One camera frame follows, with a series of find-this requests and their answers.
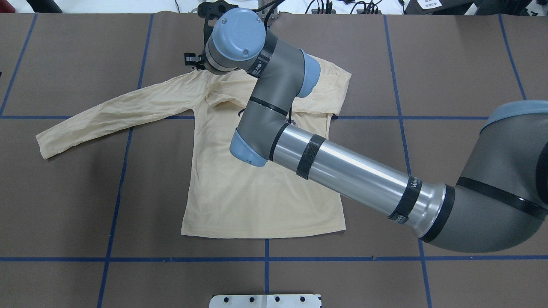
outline white sticker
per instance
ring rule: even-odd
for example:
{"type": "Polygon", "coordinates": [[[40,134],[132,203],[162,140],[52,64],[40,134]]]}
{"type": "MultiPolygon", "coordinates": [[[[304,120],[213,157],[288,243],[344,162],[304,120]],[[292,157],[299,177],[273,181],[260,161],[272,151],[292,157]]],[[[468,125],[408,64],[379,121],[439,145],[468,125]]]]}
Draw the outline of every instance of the white sticker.
{"type": "Polygon", "coordinates": [[[417,0],[417,2],[419,2],[419,5],[423,8],[423,10],[442,6],[442,3],[439,0],[417,0]]]}

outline beige shirt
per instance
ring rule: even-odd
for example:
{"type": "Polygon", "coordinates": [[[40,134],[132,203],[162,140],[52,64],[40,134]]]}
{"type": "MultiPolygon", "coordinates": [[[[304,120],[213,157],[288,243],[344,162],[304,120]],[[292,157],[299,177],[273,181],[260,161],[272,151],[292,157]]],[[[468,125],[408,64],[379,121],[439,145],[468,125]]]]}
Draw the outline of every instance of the beige shirt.
{"type": "MultiPolygon", "coordinates": [[[[318,59],[321,75],[306,98],[296,98],[295,124],[328,138],[350,74],[318,59]]],[[[38,134],[44,159],[71,146],[188,109],[195,113],[189,198],[181,233],[214,238],[310,236],[345,229],[338,193],[272,162],[259,168],[229,152],[234,129],[255,86],[244,71],[207,71],[172,78],[88,109],[38,134]]]]}

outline black rubber band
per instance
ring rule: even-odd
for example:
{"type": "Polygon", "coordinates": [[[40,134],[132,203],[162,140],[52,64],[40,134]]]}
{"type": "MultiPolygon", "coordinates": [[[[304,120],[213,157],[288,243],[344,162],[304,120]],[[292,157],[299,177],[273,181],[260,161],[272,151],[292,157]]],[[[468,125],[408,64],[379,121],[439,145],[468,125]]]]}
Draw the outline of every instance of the black rubber band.
{"type": "Polygon", "coordinates": [[[548,203],[548,142],[536,163],[536,192],[544,203],[548,203]]]}
{"type": "Polygon", "coordinates": [[[276,137],[274,138],[274,142],[272,143],[272,147],[270,147],[270,155],[269,160],[274,161],[274,150],[276,149],[276,145],[278,144],[279,137],[282,135],[283,131],[286,129],[286,127],[289,125],[289,123],[285,123],[282,125],[282,127],[279,129],[278,134],[276,134],[276,137]]]}
{"type": "Polygon", "coordinates": [[[308,174],[312,163],[316,159],[319,147],[326,139],[320,135],[314,135],[310,138],[309,143],[306,145],[305,151],[302,153],[301,160],[297,166],[297,175],[301,178],[308,180],[308,174]]]}
{"type": "Polygon", "coordinates": [[[393,220],[399,224],[405,224],[409,219],[409,213],[415,207],[416,201],[419,199],[420,189],[423,186],[423,181],[412,175],[409,175],[407,180],[407,187],[403,191],[402,198],[399,200],[398,205],[394,209],[394,212],[388,216],[390,220],[393,220]]]}
{"type": "Polygon", "coordinates": [[[442,208],[439,209],[438,216],[434,223],[423,237],[420,238],[423,242],[430,243],[433,241],[439,233],[442,231],[445,226],[449,215],[451,215],[451,210],[453,209],[453,204],[455,203],[455,188],[446,184],[446,195],[443,197],[442,208]]]}
{"type": "Polygon", "coordinates": [[[261,52],[257,55],[257,58],[255,58],[255,62],[253,62],[251,67],[246,71],[248,74],[255,78],[261,77],[262,72],[264,72],[266,66],[270,62],[270,58],[272,58],[274,49],[276,49],[276,43],[278,43],[278,37],[272,32],[266,31],[265,44],[262,47],[261,52]]]}
{"type": "Polygon", "coordinates": [[[249,98],[249,100],[250,100],[250,101],[253,101],[253,102],[256,102],[256,103],[259,104],[259,105],[265,106],[265,107],[267,107],[267,108],[269,108],[269,109],[272,109],[272,110],[274,110],[274,111],[276,111],[276,112],[278,112],[278,113],[281,113],[284,117],[287,116],[287,111],[285,111],[284,109],[281,109],[281,108],[279,108],[279,107],[277,107],[277,106],[274,106],[273,104],[271,104],[271,103],[269,103],[269,102],[265,102],[265,101],[263,101],[263,100],[261,100],[261,99],[258,99],[258,98],[256,98],[256,97],[254,97],[254,96],[251,96],[251,97],[249,98]]]}
{"type": "Polygon", "coordinates": [[[532,215],[536,218],[544,220],[548,211],[535,203],[516,196],[513,193],[485,184],[480,181],[472,180],[461,176],[456,182],[457,185],[468,188],[475,192],[481,193],[484,196],[498,200],[524,213],[532,215]]]}

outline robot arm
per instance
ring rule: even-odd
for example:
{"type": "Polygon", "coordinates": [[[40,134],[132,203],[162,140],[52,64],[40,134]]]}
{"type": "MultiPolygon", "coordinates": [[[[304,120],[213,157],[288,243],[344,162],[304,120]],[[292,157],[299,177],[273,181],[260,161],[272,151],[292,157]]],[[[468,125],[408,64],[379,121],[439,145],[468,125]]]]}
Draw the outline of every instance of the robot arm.
{"type": "Polygon", "coordinates": [[[289,125],[293,100],[310,94],[319,64],[265,30],[253,11],[222,15],[203,57],[214,74],[243,69],[258,78],[230,146],[244,162],[278,163],[411,227],[425,242],[461,252],[515,246],[548,213],[547,101],[495,110],[456,187],[428,184],[289,125]]]}

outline light blue cap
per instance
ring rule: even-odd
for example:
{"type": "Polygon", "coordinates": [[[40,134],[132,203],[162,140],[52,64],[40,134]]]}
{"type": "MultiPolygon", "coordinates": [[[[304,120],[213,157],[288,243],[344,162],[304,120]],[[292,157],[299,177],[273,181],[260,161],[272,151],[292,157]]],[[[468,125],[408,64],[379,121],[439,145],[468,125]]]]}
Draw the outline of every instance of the light blue cap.
{"type": "Polygon", "coordinates": [[[215,23],[212,36],[221,55],[233,61],[246,61],[262,50],[266,30],[257,13],[246,8],[234,8],[215,23]]]}
{"type": "Polygon", "coordinates": [[[520,100],[504,104],[493,111],[487,119],[487,123],[482,127],[482,130],[496,121],[509,117],[528,115],[530,113],[548,113],[548,101],[520,100]]]}
{"type": "Polygon", "coordinates": [[[232,142],[230,143],[230,153],[234,157],[238,158],[244,163],[251,164],[253,166],[262,167],[266,164],[267,160],[262,158],[257,152],[255,152],[239,135],[238,129],[234,131],[232,136],[232,142]]]}
{"type": "Polygon", "coordinates": [[[302,55],[305,57],[305,78],[302,81],[301,91],[297,94],[298,98],[305,98],[312,93],[313,88],[319,80],[321,69],[318,61],[309,56],[301,49],[302,55]]]}

